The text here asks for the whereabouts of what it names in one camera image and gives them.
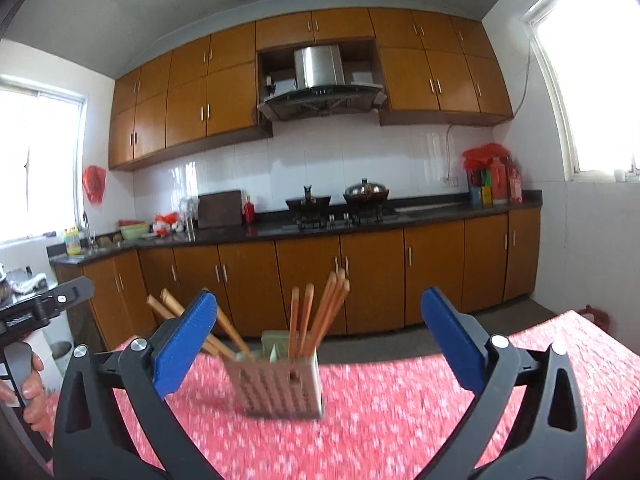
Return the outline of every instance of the tiled backsplash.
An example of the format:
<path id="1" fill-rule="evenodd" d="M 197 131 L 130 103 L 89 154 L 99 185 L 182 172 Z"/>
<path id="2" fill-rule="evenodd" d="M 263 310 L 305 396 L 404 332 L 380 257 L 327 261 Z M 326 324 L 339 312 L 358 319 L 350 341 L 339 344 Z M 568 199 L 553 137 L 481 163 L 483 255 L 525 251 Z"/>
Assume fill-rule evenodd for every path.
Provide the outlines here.
<path id="1" fill-rule="evenodd" d="M 227 189 L 249 194 L 258 211 L 286 209 L 285 199 L 342 193 L 361 178 L 381 182 L 389 197 L 466 191 L 461 153 L 493 142 L 491 128 L 454 126 L 450 172 L 459 187 L 443 187 L 447 174 L 446 125 L 384 126 L 378 115 L 353 114 L 274 123 L 273 139 L 198 153 L 134 173 L 136 217 L 151 220 L 175 210 L 183 196 Z"/>

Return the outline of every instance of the hand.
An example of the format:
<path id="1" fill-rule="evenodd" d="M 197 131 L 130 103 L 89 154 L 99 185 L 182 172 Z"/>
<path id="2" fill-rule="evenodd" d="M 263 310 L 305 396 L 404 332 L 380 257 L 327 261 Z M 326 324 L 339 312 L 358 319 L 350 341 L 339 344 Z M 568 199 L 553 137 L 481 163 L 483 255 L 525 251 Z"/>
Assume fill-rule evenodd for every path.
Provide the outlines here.
<path id="1" fill-rule="evenodd" d="M 31 403 L 24 409 L 24 420 L 31 425 L 33 431 L 48 433 L 50 420 L 47 416 L 44 387 L 39 374 L 44 370 L 44 365 L 36 354 L 32 354 L 31 364 L 33 366 L 31 375 L 22 385 L 24 398 L 31 400 Z M 0 383 L 0 400 L 4 402 L 15 401 L 15 394 L 2 383 Z"/>

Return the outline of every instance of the black countertop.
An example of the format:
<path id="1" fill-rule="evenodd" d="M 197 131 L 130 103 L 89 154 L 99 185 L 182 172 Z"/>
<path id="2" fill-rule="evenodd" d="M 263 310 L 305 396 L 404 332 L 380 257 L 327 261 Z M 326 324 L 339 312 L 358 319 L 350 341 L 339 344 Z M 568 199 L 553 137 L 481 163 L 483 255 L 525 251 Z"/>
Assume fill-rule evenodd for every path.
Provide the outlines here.
<path id="1" fill-rule="evenodd" d="M 514 209 L 531 209 L 542 206 L 542 192 L 529 190 L 524 193 L 522 204 L 492 205 L 487 207 L 473 206 L 469 202 L 437 203 L 431 205 L 415 205 L 409 209 L 397 207 L 397 215 L 385 216 L 383 222 L 362 225 L 346 225 L 343 220 L 336 221 L 335 228 L 299 230 L 288 221 L 261 221 L 250 226 L 232 226 L 218 229 L 196 230 L 194 234 L 178 233 L 163 238 L 146 238 L 125 242 L 121 246 L 111 246 L 106 250 L 88 254 L 83 257 L 60 254 L 49 259 L 52 266 L 82 266 L 116 254 L 133 249 L 144 250 L 154 247 L 183 247 L 191 245 L 218 245 L 239 242 L 255 242 L 263 240 L 283 240 L 309 236 L 331 236 L 350 233 L 367 233 L 389 229 L 420 226 L 438 222 L 451 222 L 482 216 L 508 213 Z"/>

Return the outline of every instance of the kitchen cabinet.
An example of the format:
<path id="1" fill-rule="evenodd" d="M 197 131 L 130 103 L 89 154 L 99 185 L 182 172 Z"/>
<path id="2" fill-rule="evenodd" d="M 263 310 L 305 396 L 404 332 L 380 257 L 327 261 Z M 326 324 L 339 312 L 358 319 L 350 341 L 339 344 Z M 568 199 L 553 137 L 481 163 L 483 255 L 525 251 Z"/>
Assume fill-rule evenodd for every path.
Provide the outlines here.
<path id="1" fill-rule="evenodd" d="M 540 247 L 540 208 L 509 211 L 509 251 L 503 300 L 536 288 Z"/>
<path id="2" fill-rule="evenodd" d="M 140 270 L 138 253 L 129 251 L 119 254 L 114 257 L 113 263 L 115 264 L 120 295 L 133 328 L 131 335 L 147 337 L 158 326 L 151 309 L 146 305 L 145 282 Z"/>
<path id="3" fill-rule="evenodd" d="M 174 250 L 168 247 L 138 251 L 146 293 L 160 300 L 160 292 L 166 288 L 183 306 L 182 287 L 175 268 Z"/>
<path id="4" fill-rule="evenodd" d="M 487 57 L 495 59 L 494 48 L 482 26 L 482 22 L 452 16 L 451 23 L 456 30 L 462 52 L 467 56 Z"/>
<path id="5" fill-rule="evenodd" d="M 313 320 L 322 298 L 329 274 L 337 272 L 340 259 L 340 238 L 337 236 L 310 238 L 308 240 L 278 240 L 276 242 L 278 269 L 282 299 L 291 319 L 291 289 L 300 289 L 301 304 L 307 283 L 314 285 L 314 302 L 311 319 Z M 329 329 L 329 334 L 346 334 L 346 318 L 342 308 Z"/>
<path id="6" fill-rule="evenodd" d="M 263 330 L 286 330 L 274 243 L 223 244 L 218 252 L 226 296 L 240 335 L 260 337 Z"/>
<path id="7" fill-rule="evenodd" d="M 462 306 L 465 223 L 446 222 L 404 230 L 406 254 L 405 325 L 422 324 L 422 293 L 437 286 L 451 304 Z"/>
<path id="8" fill-rule="evenodd" d="M 407 9 L 369 9 L 378 47 L 422 47 L 420 31 L 412 12 Z"/>
<path id="9" fill-rule="evenodd" d="M 143 103 L 150 97 L 164 93 L 169 86 L 169 68 L 171 67 L 171 52 L 162 54 L 140 67 L 140 81 L 138 82 L 138 97 L 136 104 Z"/>
<path id="10" fill-rule="evenodd" d="M 340 236 L 340 252 L 351 282 L 351 291 L 346 301 L 348 333 L 402 328 L 402 230 Z"/>
<path id="11" fill-rule="evenodd" d="M 118 115 L 124 110 L 129 110 L 136 105 L 138 81 L 140 81 L 140 67 L 116 79 L 116 84 L 113 89 L 111 117 Z"/>
<path id="12" fill-rule="evenodd" d="M 480 111 L 511 117 L 511 102 L 498 62 L 485 57 L 466 56 L 471 79 L 476 86 Z"/>
<path id="13" fill-rule="evenodd" d="M 174 248 L 175 266 L 180 279 L 184 307 L 195 300 L 203 288 L 216 297 L 218 308 L 233 323 L 233 315 L 226 298 L 225 284 L 222 280 L 222 266 L 217 246 L 176 247 Z M 225 335 L 226 332 L 216 323 L 213 332 Z"/>
<path id="14" fill-rule="evenodd" d="M 444 112 L 479 112 L 474 82 L 465 56 L 450 52 L 427 51 L 440 110 Z"/>
<path id="15" fill-rule="evenodd" d="M 316 41 L 375 38 L 367 9 L 314 10 L 311 20 Z"/>
<path id="16" fill-rule="evenodd" d="M 136 106 L 133 157 L 140 158 L 165 147 L 166 92 Z"/>
<path id="17" fill-rule="evenodd" d="M 209 73 L 255 61 L 255 22 L 211 35 Z"/>
<path id="18" fill-rule="evenodd" d="M 425 50 L 462 54 L 462 47 L 447 14 L 412 10 L 415 24 L 420 31 L 420 39 Z"/>
<path id="19" fill-rule="evenodd" d="M 465 220 L 462 312 L 502 301 L 507 266 L 507 215 Z"/>
<path id="20" fill-rule="evenodd" d="M 255 63 L 225 68 L 207 76 L 207 135 L 256 125 Z"/>
<path id="21" fill-rule="evenodd" d="M 130 108 L 117 114 L 111 120 L 109 131 L 109 168 L 133 160 L 133 126 L 136 109 Z"/>
<path id="22" fill-rule="evenodd" d="M 209 36 L 174 49 L 169 74 L 169 88 L 175 88 L 206 76 L 208 66 Z"/>
<path id="23" fill-rule="evenodd" d="M 392 110 L 438 110 L 434 80 L 422 49 L 380 48 Z"/>
<path id="24" fill-rule="evenodd" d="M 166 99 L 166 146 L 207 136 L 207 78 L 169 90 Z"/>
<path id="25" fill-rule="evenodd" d="M 311 12 L 284 14 L 255 22 L 255 49 L 313 43 Z"/>
<path id="26" fill-rule="evenodd" d="M 135 333 L 120 296 L 113 260 L 84 266 L 82 273 L 94 282 L 95 293 L 90 301 L 94 320 L 107 350 L 113 350 Z"/>

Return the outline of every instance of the range hood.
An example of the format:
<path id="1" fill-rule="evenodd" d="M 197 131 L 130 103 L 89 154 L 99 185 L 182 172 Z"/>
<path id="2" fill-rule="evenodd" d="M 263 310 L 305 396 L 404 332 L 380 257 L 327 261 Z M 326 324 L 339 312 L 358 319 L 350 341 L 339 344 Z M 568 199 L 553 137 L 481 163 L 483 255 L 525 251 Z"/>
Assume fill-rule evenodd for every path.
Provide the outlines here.
<path id="1" fill-rule="evenodd" d="M 368 112 L 386 101 L 382 85 L 345 83 L 338 45 L 294 51 L 296 89 L 271 96 L 258 111 L 271 121 Z"/>

